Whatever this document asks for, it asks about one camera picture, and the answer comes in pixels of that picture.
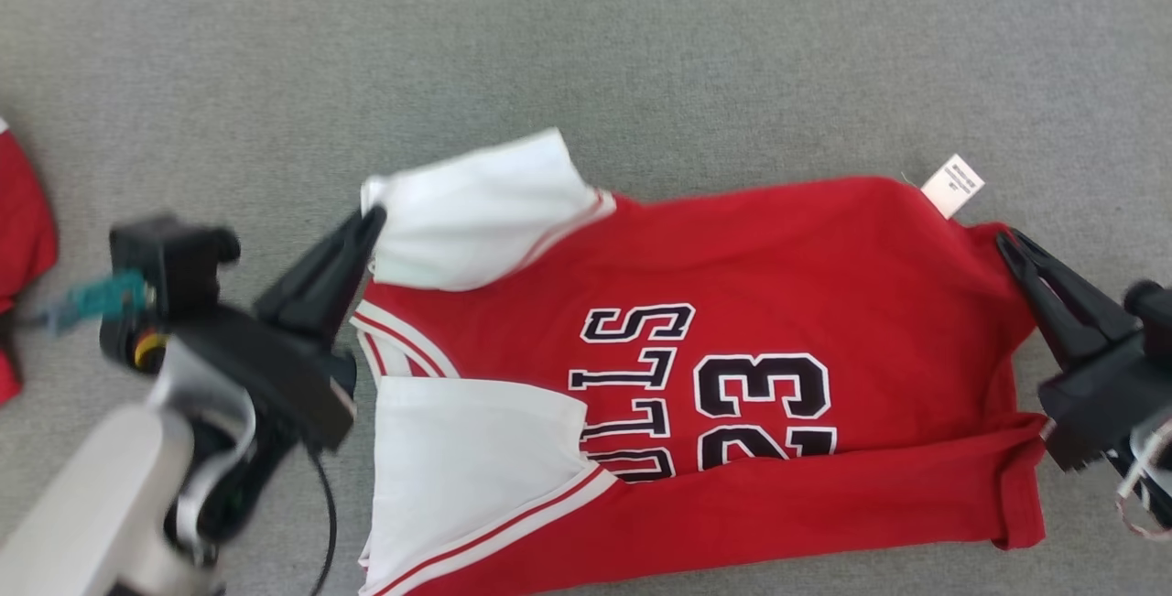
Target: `red garment with white trim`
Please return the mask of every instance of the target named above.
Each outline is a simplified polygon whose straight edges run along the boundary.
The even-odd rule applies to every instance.
[[[473,290],[364,292],[352,322],[388,378],[360,594],[1043,537],[1044,419],[1016,411],[1010,365],[1033,321],[1001,225],[881,178],[575,224]]]
[[[0,119],[0,315],[13,296],[57,261],[57,238],[33,167]],[[20,382],[0,350],[0,404],[20,392]]]

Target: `white tag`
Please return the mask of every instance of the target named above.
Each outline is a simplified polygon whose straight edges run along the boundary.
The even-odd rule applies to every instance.
[[[983,186],[984,179],[979,178],[959,153],[954,153],[920,191],[928,196],[941,215],[952,218]]]

